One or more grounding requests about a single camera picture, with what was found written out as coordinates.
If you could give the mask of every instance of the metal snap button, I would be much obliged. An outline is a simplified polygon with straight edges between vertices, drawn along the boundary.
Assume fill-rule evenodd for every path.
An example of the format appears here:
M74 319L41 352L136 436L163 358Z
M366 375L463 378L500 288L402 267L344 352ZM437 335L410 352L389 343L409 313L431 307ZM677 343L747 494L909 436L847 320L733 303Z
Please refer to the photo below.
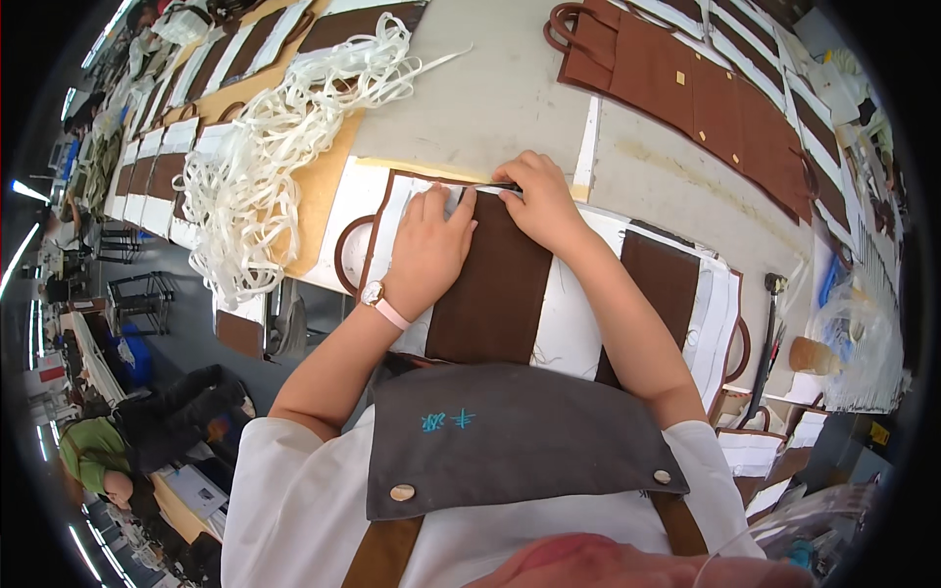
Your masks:
M392 499L396 502L407 501L411 497L415 496L415 487L410 484L399 484L389 492L389 496L391 496Z

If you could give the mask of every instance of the green shirt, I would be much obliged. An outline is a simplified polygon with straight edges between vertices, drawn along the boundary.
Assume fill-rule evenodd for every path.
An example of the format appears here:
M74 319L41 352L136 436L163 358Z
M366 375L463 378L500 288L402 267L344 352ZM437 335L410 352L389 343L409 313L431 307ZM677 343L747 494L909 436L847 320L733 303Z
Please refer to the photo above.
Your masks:
M82 453L81 459L75 455L75 448ZM131 472L124 457L124 440L107 417L88 419L69 426L59 440L59 456L69 473L86 490L95 494L107 494L104 491L106 469Z

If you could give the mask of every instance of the brown fabric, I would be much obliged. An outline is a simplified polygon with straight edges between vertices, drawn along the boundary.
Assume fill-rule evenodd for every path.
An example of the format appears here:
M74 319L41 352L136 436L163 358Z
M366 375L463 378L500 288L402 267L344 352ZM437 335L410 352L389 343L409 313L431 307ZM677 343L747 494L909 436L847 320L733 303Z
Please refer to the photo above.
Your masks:
M115 196L127 196L127 190L131 186L131 176L134 175L134 164L122 166L118 172L118 183L115 185Z
M286 9L287 8L281 8L275 10L271 14L263 16L255 24L255 27L248 33L245 42L239 47L238 53L235 54L235 59L232 60L225 76L223 76L223 87L236 81L243 73L248 71L248 67L255 59L258 50L262 48L262 45L264 45L264 42L268 39L268 35L274 30L275 24L278 24L278 19L281 18L281 14L283 14Z
M346 42L354 35L374 35L375 24L383 12L391 12L400 19L409 32L414 33L424 14L426 2L405 2L372 8L347 10L317 19L297 52L309 53Z
M186 153L164 153L157 157L147 195L163 200L176 199L176 190L172 185L173 176L183 173L185 161Z
M156 161L156 159L156 157L145 157L137 160L134 166L134 173L131 174L128 194L147 194L147 186L151 182L153 162Z
M810 104L797 92L790 94L794 97L794 106L797 108L797 118L807 126L807 129L817 137L817 140L830 153L830 157L839 165L839 147L837 147L837 136L827 125L826 122L817 116L817 112L810 107Z
M147 114L151 112L153 108L153 102L157 99L157 94L160 93L160 84L154 85L151 93L147 96L147 101L144 103L144 114L140 116L140 120L137 122L137 126L132 129L131 136L136 136L143 130L144 119L147 118Z
M693 136L693 50L625 12L615 55L610 92Z
M188 103L193 102L202 96L202 92L206 91L209 78L213 77L215 66L218 65L219 60L222 59L222 54L226 52L226 48L229 47L229 43L231 43L233 37L234 35L226 35L213 43L209 53L206 54L206 58L199 66L199 70L193 78L193 83L189 85L189 89L186 91L186 101Z
M726 12L732 16L732 18L734 18L739 23L742 23L742 26L747 28L752 32L752 34L758 37L758 40L760 40L765 47L770 49L775 56L779 55L777 52L777 41L774 40L774 37L772 37L771 33L761 28L761 25L749 18L747 14L742 12L741 8L732 4L731 0L715 0L715 3L719 5L719 7L724 8Z
M176 70L174 70L173 73L170 75L170 81L169 81L169 84L167 84L167 91L164 92L164 95L160 97L160 102L157 103L156 115L153 117L153 121L152 121L152 123L151 123L151 127L153 126L153 124L154 124L156 121L160 120L160 119L163 117L163 115L164 115L164 108L167 107L167 102L169 102L169 100L170 100L170 94L173 93L173 89L176 87L177 80L180 79L180 74L183 73L183 67L184 67L185 65L186 65L186 64L183 63L183 65L179 66L179 67L178 67Z
M649 495L674 555L690 557L709 553L699 525L682 496L666 492L650 492Z
M375 520L362 536L343 588L395 588L422 529L424 516Z
M263 328L255 321L217 310L215 336L222 344L250 358L263 359Z
M810 163L810 167L817 177L817 184L820 186L818 198L823 208L833 215L833 218L843 229L850 230L850 221L847 219L846 215L846 199L843 197L843 193L839 191L839 188L833 183L830 176L823 171L823 168L817 163L813 155L807 157L807 161Z
M745 150L736 76L708 59L694 58L692 70L693 141L742 172Z
M781 77L781 71L771 61L768 61L758 49L745 40L742 35L736 33L735 30L722 19L718 17L710 19L710 24L714 24L716 30L735 45L743 55L748 57L755 67L758 68L759 72L768 76L768 79L771 80L772 84L774 84L781 93L784 93L784 78Z
M552 254L519 230L493 194L478 193L470 252L435 304L425 355L454 363L528 364Z
M628 231L621 247L621 264L660 315L681 351L693 315L699 260L689 253ZM603 347L595 381L623 389Z
M742 169L791 217L810 222L800 138L761 90L738 77L745 154Z
M660 0L664 4L667 4L673 8L676 8L686 16L690 17L697 23L703 22L703 13L699 8L699 3L696 0Z

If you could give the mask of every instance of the pink watch strap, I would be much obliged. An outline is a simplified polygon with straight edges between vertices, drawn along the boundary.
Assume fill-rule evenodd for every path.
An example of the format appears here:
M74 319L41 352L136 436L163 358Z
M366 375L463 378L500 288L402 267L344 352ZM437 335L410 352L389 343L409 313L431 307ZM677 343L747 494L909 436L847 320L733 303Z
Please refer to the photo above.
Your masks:
M402 330L406 330L411 326L411 323L399 314L391 304L386 302L385 298L380 298L378 302L375 303L375 309L382 313L382 316L389 319L393 325L398 326Z

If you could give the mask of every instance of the watch face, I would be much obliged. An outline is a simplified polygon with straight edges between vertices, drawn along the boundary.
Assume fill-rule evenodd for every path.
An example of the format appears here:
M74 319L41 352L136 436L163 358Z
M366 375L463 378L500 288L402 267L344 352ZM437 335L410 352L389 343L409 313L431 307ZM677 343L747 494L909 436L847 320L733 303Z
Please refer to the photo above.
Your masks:
M360 298L363 304L374 305L379 301L379 296L382 295L382 282L381 281L371 281L366 284L362 289L362 297Z

